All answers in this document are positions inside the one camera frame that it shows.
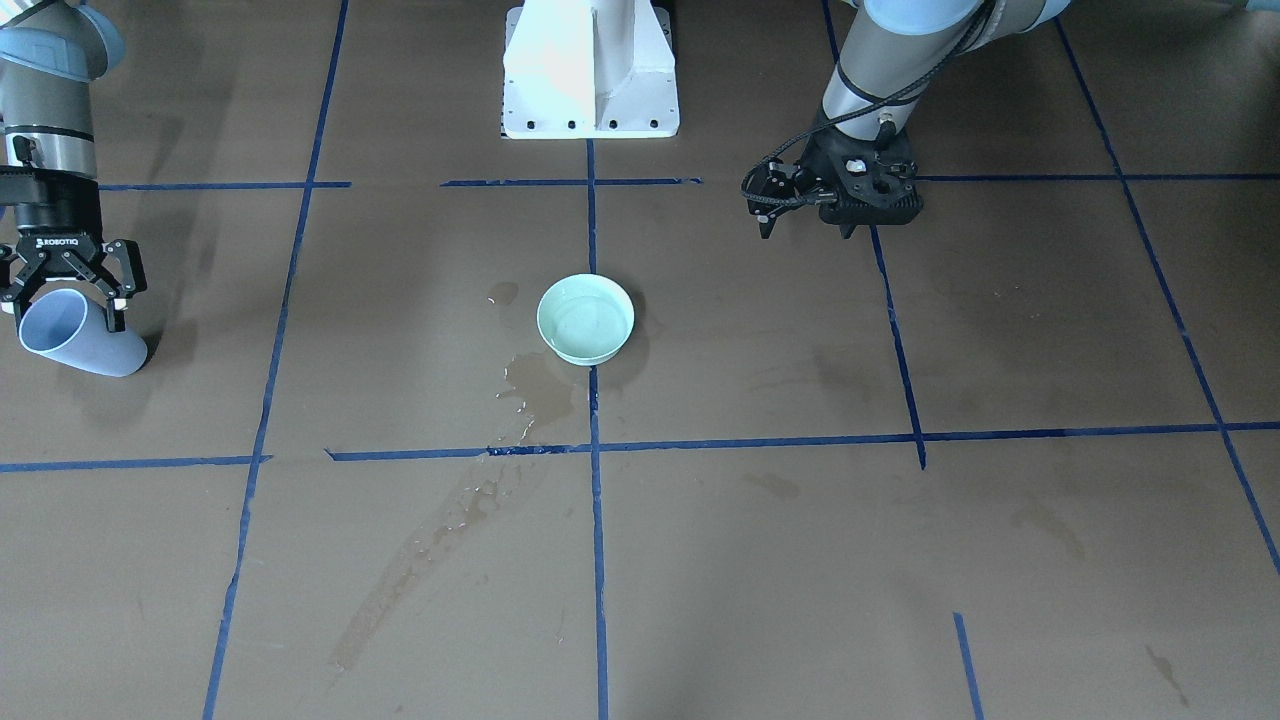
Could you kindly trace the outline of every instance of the wire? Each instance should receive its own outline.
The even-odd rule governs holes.
[[[783,197],[769,197],[767,195],[758,195],[746,190],[746,186],[750,184],[751,177],[755,174],[758,169],[760,169],[764,165],[768,165],[774,159],[781,160],[782,154],[786,152],[787,149],[790,149],[792,145],[800,142],[801,140],[808,140],[827,128],[852,120],[854,118],[861,118],[863,115],[869,115],[876,110],[879,110],[890,105],[895,100],[901,100],[902,97],[906,97],[908,95],[911,95],[920,87],[925,86],[929,81],[937,77],[937,74],[942,72],[942,68],[947,67],[951,63],[951,60],[956,58],[956,55],[960,55],[961,53],[964,53],[970,47],[974,36],[978,33],[980,28],[986,27],[987,20],[991,18],[991,13],[995,9],[995,6],[996,6],[996,0],[983,0],[983,4],[978,6],[978,12],[974,13],[973,18],[969,20],[969,24],[965,27],[964,33],[960,35],[960,40],[956,41],[956,44],[951,47],[951,50],[948,50],[947,54],[943,55],[942,59],[938,60],[932,68],[929,68],[923,76],[915,78],[906,87],[902,87],[901,90],[895,91],[892,95],[877,100],[876,102],[872,102],[865,108],[860,108],[858,110],[852,110],[850,113],[845,113],[844,115],[838,115],[836,118],[831,118],[827,122],[819,123],[801,132],[800,135],[796,135],[791,140],[787,140],[786,142],[780,145],[773,152],[762,158],[760,161],[756,163],[754,167],[751,167],[751,169],[748,170],[748,173],[742,177],[742,184],[741,184],[742,197],[750,200],[751,202],[773,205],[774,208],[800,208],[803,205],[814,204],[808,197],[783,199]]]

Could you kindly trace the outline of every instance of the logo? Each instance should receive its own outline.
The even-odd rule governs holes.
[[[36,247],[63,247],[67,245],[79,245],[79,238],[74,237],[37,237]]]

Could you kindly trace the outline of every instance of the white mounting bracket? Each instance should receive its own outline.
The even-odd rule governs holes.
[[[671,18],[649,0],[525,0],[507,13],[502,128],[513,140],[671,137]]]

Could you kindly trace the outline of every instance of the light green bowl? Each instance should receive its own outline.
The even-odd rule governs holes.
[[[617,355],[635,322],[631,297],[604,275],[570,275],[538,302],[538,332],[556,355],[575,365],[599,365]]]

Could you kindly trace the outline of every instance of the robotic arm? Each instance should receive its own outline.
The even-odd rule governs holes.
[[[87,5],[0,0],[0,122],[8,163],[0,205],[18,242],[0,243],[0,309],[22,322],[47,281],[92,283],[108,299],[110,332],[147,287],[137,243],[102,240],[88,83],[115,67],[124,40]],[[115,259],[119,277],[104,261]],[[14,263],[22,261],[17,275]]]
[[[923,208],[906,119],[955,56],[1052,19],[1070,0],[864,0],[810,129],[742,178],[767,238],[783,213],[817,205],[849,238],[863,224],[906,224]],[[800,160],[780,158],[808,141]]]

